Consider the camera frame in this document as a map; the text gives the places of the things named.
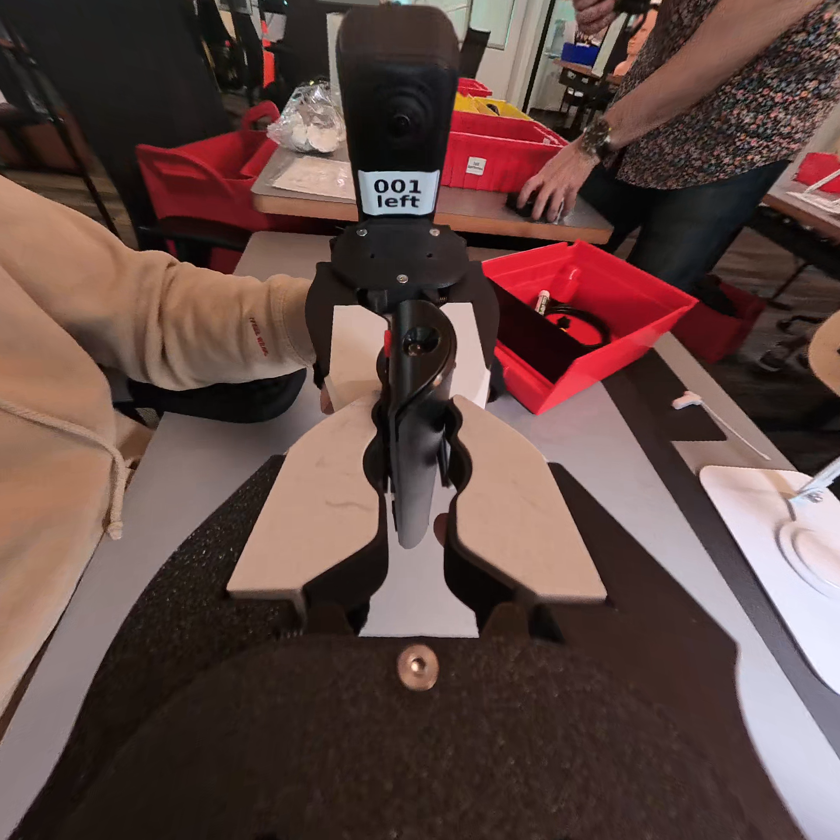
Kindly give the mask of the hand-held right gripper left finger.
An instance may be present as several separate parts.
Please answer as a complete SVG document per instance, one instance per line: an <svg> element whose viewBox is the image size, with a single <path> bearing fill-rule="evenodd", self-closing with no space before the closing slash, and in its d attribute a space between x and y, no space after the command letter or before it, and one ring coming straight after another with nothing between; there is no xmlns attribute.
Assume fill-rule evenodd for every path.
<svg viewBox="0 0 840 840"><path fill-rule="evenodd" d="M378 394L302 435L280 471L227 583L244 599L369 601L388 567L385 500L365 473Z"/></svg>

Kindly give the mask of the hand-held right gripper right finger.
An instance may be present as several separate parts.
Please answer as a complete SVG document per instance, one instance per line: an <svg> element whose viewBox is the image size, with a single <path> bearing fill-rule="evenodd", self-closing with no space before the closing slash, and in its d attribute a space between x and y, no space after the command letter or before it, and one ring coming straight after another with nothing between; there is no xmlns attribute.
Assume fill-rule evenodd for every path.
<svg viewBox="0 0 840 840"><path fill-rule="evenodd" d="M451 461L455 548L526 603L603 603L606 588L541 452L513 427L456 395Z"/></svg>

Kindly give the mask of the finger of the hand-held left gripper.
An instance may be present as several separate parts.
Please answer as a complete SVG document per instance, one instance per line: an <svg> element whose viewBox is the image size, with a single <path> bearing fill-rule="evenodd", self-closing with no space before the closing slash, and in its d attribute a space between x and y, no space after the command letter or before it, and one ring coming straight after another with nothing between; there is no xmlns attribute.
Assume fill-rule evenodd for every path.
<svg viewBox="0 0 840 840"><path fill-rule="evenodd" d="M490 367L482 349L472 304L450 303L449 320L456 338L455 368L451 376L449 397L461 396L479 408L486 408Z"/></svg>
<svg viewBox="0 0 840 840"><path fill-rule="evenodd" d="M324 387L335 413L363 397L382 391L377 361L391 325L358 304L332 310L329 372Z"/></svg>

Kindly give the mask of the black handheld tool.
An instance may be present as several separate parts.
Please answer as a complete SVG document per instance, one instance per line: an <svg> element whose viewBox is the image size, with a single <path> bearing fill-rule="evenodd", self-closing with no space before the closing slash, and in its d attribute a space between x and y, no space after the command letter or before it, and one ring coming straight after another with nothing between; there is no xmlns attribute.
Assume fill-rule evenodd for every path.
<svg viewBox="0 0 840 840"><path fill-rule="evenodd" d="M445 451L457 341L447 316L430 301L401 302L377 361L382 390L375 411L385 444L388 487L399 543L416 547L427 531Z"/></svg>

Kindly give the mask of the wooden table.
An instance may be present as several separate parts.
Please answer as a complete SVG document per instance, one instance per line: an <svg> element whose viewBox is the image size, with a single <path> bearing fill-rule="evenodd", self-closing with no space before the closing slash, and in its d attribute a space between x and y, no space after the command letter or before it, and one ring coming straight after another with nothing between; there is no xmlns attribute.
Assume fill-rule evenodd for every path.
<svg viewBox="0 0 840 840"><path fill-rule="evenodd" d="M275 180L301 154L278 147L251 187L252 204L263 214L328 219L336 222L358 220L355 201L289 191L274 185ZM529 222L506 206L503 193L440 188L435 221L465 234L508 236L544 242L584 241L603 245L613 227L588 203L579 199L573 211L558 224Z"/></svg>

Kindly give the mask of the long red plastic bin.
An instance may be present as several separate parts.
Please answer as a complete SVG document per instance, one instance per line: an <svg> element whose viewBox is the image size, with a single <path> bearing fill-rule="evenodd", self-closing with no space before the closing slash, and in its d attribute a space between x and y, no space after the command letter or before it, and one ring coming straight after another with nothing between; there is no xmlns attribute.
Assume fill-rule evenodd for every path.
<svg viewBox="0 0 840 840"><path fill-rule="evenodd" d="M517 193L565 145L530 119L454 111L440 185Z"/></svg>

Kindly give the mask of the clear plastic bag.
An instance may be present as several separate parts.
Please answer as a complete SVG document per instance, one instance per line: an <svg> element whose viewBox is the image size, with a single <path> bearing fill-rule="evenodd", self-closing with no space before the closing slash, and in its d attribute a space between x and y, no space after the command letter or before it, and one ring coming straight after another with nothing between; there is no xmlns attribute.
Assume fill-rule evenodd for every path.
<svg viewBox="0 0 840 840"><path fill-rule="evenodd" d="M266 136L289 151L331 154L345 142L346 131L340 101L321 78L291 93L280 116L266 127Z"/></svg>

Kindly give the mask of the yellow plastic bin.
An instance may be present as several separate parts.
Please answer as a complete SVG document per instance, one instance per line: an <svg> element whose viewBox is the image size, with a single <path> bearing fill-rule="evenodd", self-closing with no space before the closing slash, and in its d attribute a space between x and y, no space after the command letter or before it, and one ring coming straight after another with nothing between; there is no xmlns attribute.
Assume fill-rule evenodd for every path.
<svg viewBox="0 0 840 840"><path fill-rule="evenodd" d="M522 112L507 101L495 98L475 97L460 92L456 93L455 111L478 114L484 117L532 121L532 118L528 114Z"/></svg>

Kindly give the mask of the white zip tie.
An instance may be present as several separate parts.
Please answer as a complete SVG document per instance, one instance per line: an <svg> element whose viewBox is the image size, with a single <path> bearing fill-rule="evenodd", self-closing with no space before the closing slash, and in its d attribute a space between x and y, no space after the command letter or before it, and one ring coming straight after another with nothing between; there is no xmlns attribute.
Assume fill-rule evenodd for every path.
<svg viewBox="0 0 840 840"><path fill-rule="evenodd" d="M765 454L760 448L750 443L750 441L748 441L746 437L742 436L736 428L734 428L722 416L716 413L699 394L690 391L685 391L682 396L673 400L671 406L676 411L684 410L690 406L698 406L702 408L706 412L706 414L709 417L711 417L719 426L726 429L731 436L735 437L745 447L752 450L754 454L756 454L765 461L771 460L771 457L769 455Z"/></svg>

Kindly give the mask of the red tote bag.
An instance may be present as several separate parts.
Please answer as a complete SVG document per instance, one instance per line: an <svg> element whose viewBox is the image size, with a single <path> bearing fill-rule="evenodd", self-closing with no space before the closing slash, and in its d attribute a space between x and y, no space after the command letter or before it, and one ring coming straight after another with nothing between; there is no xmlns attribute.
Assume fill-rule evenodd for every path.
<svg viewBox="0 0 840 840"><path fill-rule="evenodd" d="M198 219L252 233L277 229L272 216L255 209L251 189L277 150L257 122L274 122L279 116L272 101L263 101L245 113L236 131L172 149L137 145L156 216Z"/></svg>

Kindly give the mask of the red storage bin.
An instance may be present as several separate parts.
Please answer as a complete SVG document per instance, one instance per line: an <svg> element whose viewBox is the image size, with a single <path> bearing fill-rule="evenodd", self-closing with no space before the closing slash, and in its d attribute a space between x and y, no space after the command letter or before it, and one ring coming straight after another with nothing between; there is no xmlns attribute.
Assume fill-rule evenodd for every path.
<svg viewBox="0 0 840 840"><path fill-rule="evenodd" d="M767 303L716 275L707 275L699 289L698 303L671 332L699 360L716 364L741 349Z"/></svg>

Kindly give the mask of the beige hoodie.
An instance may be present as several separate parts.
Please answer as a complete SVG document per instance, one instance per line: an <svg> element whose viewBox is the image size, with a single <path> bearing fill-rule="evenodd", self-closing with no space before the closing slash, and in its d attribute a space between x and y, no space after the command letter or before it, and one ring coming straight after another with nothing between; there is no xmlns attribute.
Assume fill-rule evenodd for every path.
<svg viewBox="0 0 840 840"><path fill-rule="evenodd" d="M102 366L161 370L172 260L2 178L1 685L14 703L104 533L148 433Z"/></svg>

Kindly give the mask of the black room divider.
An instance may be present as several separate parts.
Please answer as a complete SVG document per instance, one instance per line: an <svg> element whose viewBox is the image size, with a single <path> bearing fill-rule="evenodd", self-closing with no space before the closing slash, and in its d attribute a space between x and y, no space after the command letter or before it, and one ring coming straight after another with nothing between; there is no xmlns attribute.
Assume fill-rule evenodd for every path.
<svg viewBox="0 0 840 840"><path fill-rule="evenodd" d="M151 225L136 146L172 149L230 129L194 3L2 1L2 21L77 121L132 225Z"/></svg>

